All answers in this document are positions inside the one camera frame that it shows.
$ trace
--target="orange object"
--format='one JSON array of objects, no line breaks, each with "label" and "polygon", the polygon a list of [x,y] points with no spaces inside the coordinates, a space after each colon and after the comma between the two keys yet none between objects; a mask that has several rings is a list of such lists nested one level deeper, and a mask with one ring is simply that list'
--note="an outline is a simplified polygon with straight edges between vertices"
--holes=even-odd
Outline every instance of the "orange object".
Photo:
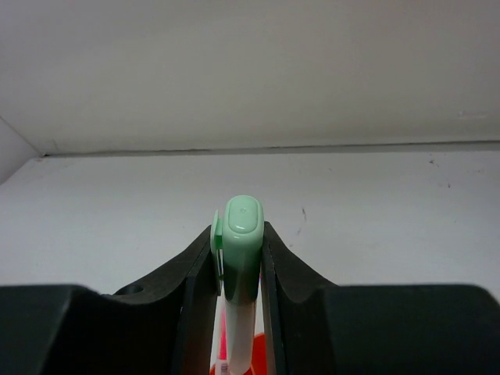
[{"label": "orange object", "polygon": [[[210,375],[215,375],[215,366],[210,369]],[[267,375],[266,336],[257,334],[253,338],[252,365],[245,375]]]}]

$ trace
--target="marker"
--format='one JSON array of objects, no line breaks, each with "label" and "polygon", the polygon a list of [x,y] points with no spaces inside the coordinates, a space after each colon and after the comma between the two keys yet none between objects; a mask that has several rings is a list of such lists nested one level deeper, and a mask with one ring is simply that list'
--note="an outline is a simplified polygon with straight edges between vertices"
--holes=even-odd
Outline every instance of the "marker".
[{"label": "marker", "polygon": [[[226,205],[223,219],[216,211],[210,245],[219,293],[223,281],[227,360],[234,375],[245,373],[252,363],[263,236],[264,213],[257,199],[247,195],[232,198]],[[223,267],[220,264],[220,249],[223,249]]]}]

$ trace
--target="wall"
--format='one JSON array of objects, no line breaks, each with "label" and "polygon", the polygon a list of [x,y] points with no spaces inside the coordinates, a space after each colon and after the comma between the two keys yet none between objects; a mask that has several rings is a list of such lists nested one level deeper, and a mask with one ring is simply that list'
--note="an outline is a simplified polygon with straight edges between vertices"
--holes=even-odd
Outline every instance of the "wall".
[{"label": "wall", "polygon": [[42,152],[500,139],[498,0],[7,0]]},{"label": "wall", "polygon": [[499,181],[500,151],[450,148],[32,159],[0,186],[0,284],[113,293],[250,194],[335,283],[473,283],[500,298]]},{"label": "wall", "polygon": [[38,153],[0,118],[0,184]]}]

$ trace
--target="black plastic part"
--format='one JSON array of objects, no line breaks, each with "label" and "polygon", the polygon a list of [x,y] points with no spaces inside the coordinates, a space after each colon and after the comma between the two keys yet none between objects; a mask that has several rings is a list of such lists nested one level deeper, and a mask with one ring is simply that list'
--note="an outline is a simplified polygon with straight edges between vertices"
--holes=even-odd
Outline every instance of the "black plastic part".
[{"label": "black plastic part", "polygon": [[264,233],[268,373],[500,373],[500,307],[484,289],[338,287]]},{"label": "black plastic part", "polygon": [[208,373],[214,280],[208,227],[116,295],[72,285],[0,288],[0,373]]}]

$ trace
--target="screw hole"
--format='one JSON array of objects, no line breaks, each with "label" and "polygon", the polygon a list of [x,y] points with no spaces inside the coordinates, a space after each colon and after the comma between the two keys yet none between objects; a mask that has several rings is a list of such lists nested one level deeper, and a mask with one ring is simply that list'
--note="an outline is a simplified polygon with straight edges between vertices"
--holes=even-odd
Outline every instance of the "screw hole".
[{"label": "screw hole", "polygon": [[122,287],[117,293],[115,293],[115,295],[135,295],[143,290],[144,288],[141,285],[130,284],[126,287]]}]

